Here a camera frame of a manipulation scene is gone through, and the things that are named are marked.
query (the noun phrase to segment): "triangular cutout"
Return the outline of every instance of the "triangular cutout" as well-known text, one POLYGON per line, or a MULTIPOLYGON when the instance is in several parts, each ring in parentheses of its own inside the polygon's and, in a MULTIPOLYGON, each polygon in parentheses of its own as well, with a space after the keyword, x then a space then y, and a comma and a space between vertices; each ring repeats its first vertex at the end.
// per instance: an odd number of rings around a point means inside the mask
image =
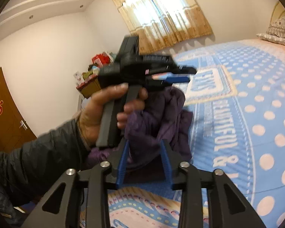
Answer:
POLYGON ((50 212, 53 214, 59 213, 60 204, 65 187, 66 187, 65 183, 59 185, 59 187, 55 190, 54 193, 52 193, 52 195, 49 197, 46 203, 43 204, 42 206, 43 211, 50 212))
POLYGON ((239 212, 244 212, 246 210, 244 204, 237 197, 236 193, 231 189, 228 184, 224 184, 224 189, 227 197, 228 208, 230 214, 236 214, 239 212))

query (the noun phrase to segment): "gold curtain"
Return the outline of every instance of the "gold curtain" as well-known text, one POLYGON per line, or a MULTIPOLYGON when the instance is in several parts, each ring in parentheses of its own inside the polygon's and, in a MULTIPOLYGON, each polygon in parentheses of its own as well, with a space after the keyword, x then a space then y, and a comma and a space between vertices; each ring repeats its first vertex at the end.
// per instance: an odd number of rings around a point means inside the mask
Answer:
POLYGON ((212 34, 195 0, 113 0, 130 33, 148 54, 183 40, 212 34))

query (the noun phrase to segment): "door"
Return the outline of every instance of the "door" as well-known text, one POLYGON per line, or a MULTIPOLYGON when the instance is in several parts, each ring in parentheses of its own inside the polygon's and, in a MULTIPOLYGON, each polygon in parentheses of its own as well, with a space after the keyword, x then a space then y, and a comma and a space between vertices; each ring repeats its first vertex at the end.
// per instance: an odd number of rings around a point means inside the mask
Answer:
POLYGON ((10 152, 36 139, 18 111, 0 68, 0 151, 10 152))

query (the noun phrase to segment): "wall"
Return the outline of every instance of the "wall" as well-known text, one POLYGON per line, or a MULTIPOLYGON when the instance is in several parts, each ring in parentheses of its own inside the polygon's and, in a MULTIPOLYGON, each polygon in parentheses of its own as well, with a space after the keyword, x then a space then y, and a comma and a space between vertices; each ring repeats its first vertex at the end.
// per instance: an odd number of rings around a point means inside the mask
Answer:
POLYGON ((85 13, 53 17, 0 41, 0 67, 24 119, 38 136, 77 111, 76 71, 104 47, 85 13))
MULTIPOLYGON (((181 42, 165 49, 177 53, 205 45, 255 38, 265 32, 277 0, 196 0, 214 34, 181 42)), ((117 52, 129 33, 112 0, 95 0, 86 10, 92 27, 97 29, 109 51, 117 52)))

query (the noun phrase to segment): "black sleeve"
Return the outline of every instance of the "black sleeve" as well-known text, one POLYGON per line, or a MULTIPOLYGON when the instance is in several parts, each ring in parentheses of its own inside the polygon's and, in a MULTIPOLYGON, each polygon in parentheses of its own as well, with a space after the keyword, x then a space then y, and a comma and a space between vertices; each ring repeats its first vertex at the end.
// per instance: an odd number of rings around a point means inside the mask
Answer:
POLYGON ((0 183, 14 206, 46 193, 69 168, 81 169, 88 155, 75 120, 23 144, 0 152, 0 183))

